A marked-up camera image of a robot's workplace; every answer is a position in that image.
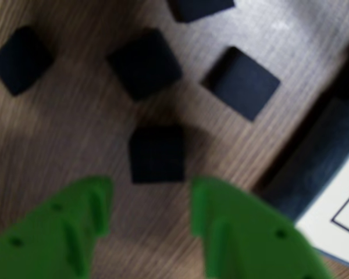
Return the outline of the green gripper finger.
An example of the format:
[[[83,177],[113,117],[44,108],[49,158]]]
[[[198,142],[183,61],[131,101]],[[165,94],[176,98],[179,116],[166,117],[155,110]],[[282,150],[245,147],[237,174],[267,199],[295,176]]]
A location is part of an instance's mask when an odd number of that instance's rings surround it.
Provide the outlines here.
[[[331,278],[293,223],[217,178],[191,183],[191,232],[202,241],[206,278]]]
[[[113,182],[77,180],[0,234],[0,278],[89,278],[94,249],[109,233]]]

